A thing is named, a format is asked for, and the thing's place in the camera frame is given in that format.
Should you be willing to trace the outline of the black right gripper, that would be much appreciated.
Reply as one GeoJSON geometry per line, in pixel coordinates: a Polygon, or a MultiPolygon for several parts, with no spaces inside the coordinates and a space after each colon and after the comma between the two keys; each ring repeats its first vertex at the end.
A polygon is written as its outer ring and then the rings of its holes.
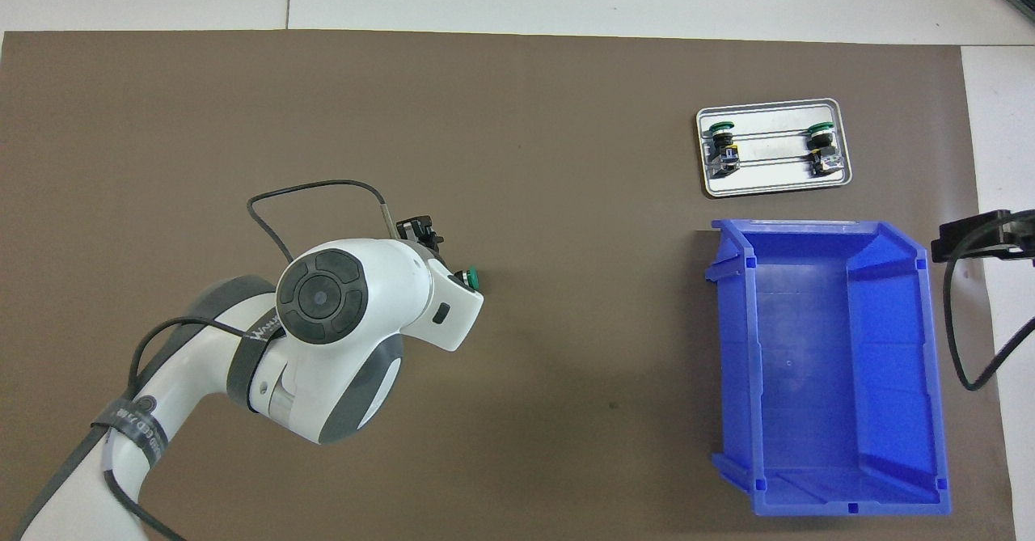
{"type": "Polygon", "coordinates": [[[993,210],[971,217],[939,224],[931,240],[931,260],[947,262],[955,252],[960,260],[1035,261],[1035,226],[1007,226],[1010,210],[993,210]]]}

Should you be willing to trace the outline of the brown table mat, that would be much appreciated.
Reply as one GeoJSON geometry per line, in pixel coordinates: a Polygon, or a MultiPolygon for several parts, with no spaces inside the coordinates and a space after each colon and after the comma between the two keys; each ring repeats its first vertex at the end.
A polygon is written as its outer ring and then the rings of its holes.
{"type": "Polygon", "coordinates": [[[325,179],[428,214],[484,308],[407,342],[369,426],[317,446],[204,399],[142,504],[196,541],[1008,541],[995,390],[939,354],[953,511],[758,518],[721,446],[715,219],[978,213],[962,49],[380,32],[8,33],[0,58],[0,539],[134,345],[284,257],[257,193],[325,179]],[[853,180],[713,198],[694,115],[832,98],[853,180]]]}

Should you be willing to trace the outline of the blue plastic storage bin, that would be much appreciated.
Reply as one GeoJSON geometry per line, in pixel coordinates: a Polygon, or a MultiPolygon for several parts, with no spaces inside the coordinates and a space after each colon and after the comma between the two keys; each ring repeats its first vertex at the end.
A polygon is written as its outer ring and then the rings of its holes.
{"type": "Polygon", "coordinates": [[[765,518],[953,511],[927,250],[889,222],[712,226],[721,477],[765,518]]]}

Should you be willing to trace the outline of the grey metal tray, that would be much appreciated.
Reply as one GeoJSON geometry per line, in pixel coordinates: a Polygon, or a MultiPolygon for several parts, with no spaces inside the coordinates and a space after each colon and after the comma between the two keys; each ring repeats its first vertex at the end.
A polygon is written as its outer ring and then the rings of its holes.
{"type": "Polygon", "coordinates": [[[799,99],[760,104],[713,106],[694,115],[703,190],[713,198],[762,196],[837,188],[853,180],[849,146],[842,127],[842,108],[832,98],[799,99]],[[734,122],[740,169],[722,179],[706,176],[708,141],[705,131],[714,122],[734,122]],[[809,166],[807,129],[817,122],[835,124],[836,143],[846,168],[814,177],[809,166]]]}

